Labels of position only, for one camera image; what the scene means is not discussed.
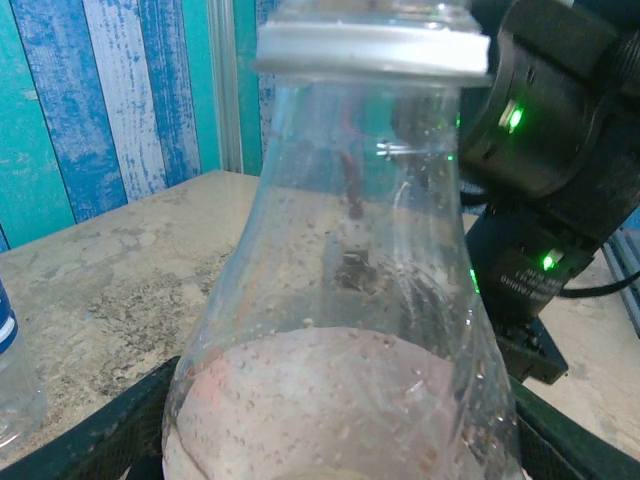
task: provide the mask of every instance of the green led light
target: green led light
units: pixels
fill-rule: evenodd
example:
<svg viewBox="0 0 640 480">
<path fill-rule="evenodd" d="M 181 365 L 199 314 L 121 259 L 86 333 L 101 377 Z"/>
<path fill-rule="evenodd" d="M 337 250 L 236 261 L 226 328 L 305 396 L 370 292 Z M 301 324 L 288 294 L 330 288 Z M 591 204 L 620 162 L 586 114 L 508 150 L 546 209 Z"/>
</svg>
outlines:
<svg viewBox="0 0 640 480">
<path fill-rule="evenodd" d="M 469 270 L 469 273 L 471 274 L 471 280 L 473 280 L 473 284 L 476 287 L 476 293 L 480 293 L 480 288 L 478 288 L 478 280 L 476 280 L 475 270 L 472 268 L 471 270 Z"/>
<path fill-rule="evenodd" d="M 520 125 L 523 112 L 524 110 L 521 108 L 516 108 L 513 113 L 511 113 L 511 116 L 509 117 L 509 133 L 513 132 L 516 127 Z"/>
<path fill-rule="evenodd" d="M 544 257 L 544 260 L 542 260 L 542 268 L 544 269 L 545 272 L 547 270 L 551 270 L 555 266 L 556 266 L 556 262 L 553 260 L 553 258 L 550 255 L 547 255 L 546 257 Z"/>
</svg>

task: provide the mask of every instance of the clear plastic bottle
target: clear plastic bottle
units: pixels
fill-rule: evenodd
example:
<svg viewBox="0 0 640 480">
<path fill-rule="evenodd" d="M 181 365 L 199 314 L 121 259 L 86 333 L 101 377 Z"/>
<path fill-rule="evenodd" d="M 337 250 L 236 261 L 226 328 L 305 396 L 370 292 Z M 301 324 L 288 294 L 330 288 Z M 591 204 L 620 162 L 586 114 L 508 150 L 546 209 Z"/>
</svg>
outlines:
<svg viewBox="0 0 640 480">
<path fill-rule="evenodd" d="M 487 47 L 463 2 L 283 0 L 267 158 L 172 382 L 167 480 L 522 478 L 459 213 Z"/>
<path fill-rule="evenodd" d="M 0 281 L 0 458 L 38 429 L 46 410 L 44 389 Z"/>
</svg>

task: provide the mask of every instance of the black device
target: black device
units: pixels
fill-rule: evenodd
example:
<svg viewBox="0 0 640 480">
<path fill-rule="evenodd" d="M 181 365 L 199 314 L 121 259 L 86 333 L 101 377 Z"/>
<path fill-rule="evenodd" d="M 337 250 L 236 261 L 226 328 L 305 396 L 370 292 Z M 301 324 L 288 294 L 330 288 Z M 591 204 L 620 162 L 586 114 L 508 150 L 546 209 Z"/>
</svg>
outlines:
<svg viewBox="0 0 640 480">
<path fill-rule="evenodd" d="M 582 3 L 472 4 L 494 82 L 462 96 L 461 175 L 489 200 L 466 238 L 521 381 L 567 371 L 538 314 L 640 204 L 640 2 Z"/>
</svg>

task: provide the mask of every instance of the marble countertop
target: marble countertop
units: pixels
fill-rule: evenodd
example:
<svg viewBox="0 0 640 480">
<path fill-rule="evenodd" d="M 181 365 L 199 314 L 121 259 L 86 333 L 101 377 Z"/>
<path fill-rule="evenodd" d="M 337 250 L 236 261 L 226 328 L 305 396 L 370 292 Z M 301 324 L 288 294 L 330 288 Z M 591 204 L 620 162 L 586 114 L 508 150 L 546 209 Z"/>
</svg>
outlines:
<svg viewBox="0 0 640 480">
<path fill-rule="evenodd" d="M 256 185 L 254 177 L 210 173 L 0 255 L 49 402 L 39 432 L 10 460 L 181 353 L 242 233 Z M 611 281 L 598 255 L 574 286 Z M 551 387 L 527 386 L 640 460 L 640 340 L 619 295 L 557 299 L 542 319 L 571 369 Z"/>
</svg>

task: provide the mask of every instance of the countertop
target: countertop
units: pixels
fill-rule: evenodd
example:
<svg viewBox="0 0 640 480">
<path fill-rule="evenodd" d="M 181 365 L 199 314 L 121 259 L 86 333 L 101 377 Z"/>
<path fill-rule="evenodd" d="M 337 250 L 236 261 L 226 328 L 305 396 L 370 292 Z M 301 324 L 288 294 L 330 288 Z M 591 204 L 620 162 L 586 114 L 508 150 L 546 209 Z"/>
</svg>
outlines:
<svg viewBox="0 0 640 480">
<path fill-rule="evenodd" d="M 49 402 L 41 429 L 10 460 L 181 353 L 256 185 L 254 177 L 210 173 L 0 255 Z M 598 254 L 572 286 L 611 281 Z M 570 370 L 553 386 L 526 385 L 640 460 L 640 340 L 619 295 L 556 299 L 541 317 Z"/>
</svg>

